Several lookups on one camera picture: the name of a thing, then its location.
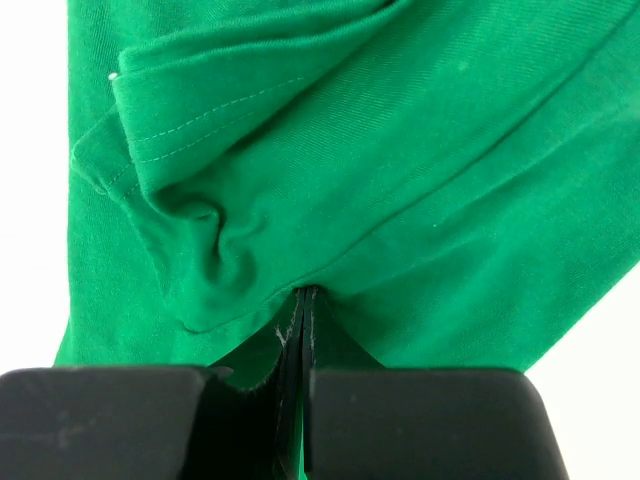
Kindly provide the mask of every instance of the white background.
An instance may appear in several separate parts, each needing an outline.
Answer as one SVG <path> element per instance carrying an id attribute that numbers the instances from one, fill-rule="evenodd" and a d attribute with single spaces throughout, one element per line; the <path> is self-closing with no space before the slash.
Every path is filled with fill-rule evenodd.
<path id="1" fill-rule="evenodd" d="M 0 373 L 50 365 L 69 309 L 66 11 L 37 3 L 0 4 Z M 640 480 L 639 319 L 640 265 L 529 371 L 572 480 Z"/>

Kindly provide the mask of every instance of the white surface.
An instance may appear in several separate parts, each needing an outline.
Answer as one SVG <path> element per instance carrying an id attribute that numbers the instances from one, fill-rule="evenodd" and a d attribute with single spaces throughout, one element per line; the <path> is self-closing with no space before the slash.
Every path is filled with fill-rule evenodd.
<path id="1" fill-rule="evenodd" d="M 34 8 L 0 4 L 0 373 L 50 365 L 68 315 L 66 12 Z M 529 372 L 572 480 L 640 480 L 639 318 L 636 267 Z"/>

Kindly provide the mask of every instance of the folded fabric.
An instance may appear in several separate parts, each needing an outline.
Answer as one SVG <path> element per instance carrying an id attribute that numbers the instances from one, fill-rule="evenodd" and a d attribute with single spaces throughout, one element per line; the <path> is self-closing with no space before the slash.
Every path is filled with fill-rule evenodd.
<path id="1" fill-rule="evenodd" d="M 385 365 L 528 368 L 640 260 L 639 3 L 69 0 L 56 363 L 321 285 Z"/>

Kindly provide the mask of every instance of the garment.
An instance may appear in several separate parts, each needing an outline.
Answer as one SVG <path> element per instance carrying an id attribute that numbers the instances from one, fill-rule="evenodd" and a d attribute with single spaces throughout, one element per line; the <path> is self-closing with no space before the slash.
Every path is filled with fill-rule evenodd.
<path id="1" fill-rule="evenodd" d="M 639 3 L 69 0 L 56 363 L 320 285 L 385 365 L 528 368 L 640 259 Z"/>

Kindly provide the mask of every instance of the green cloth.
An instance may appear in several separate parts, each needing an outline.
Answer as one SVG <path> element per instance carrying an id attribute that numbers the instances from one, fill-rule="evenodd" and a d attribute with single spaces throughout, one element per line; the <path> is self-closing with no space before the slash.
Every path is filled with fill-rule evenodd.
<path id="1" fill-rule="evenodd" d="M 69 0 L 57 364 L 211 364 L 317 284 L 386 365 L 528 368 L 640 259 L 638 4 Z"/>

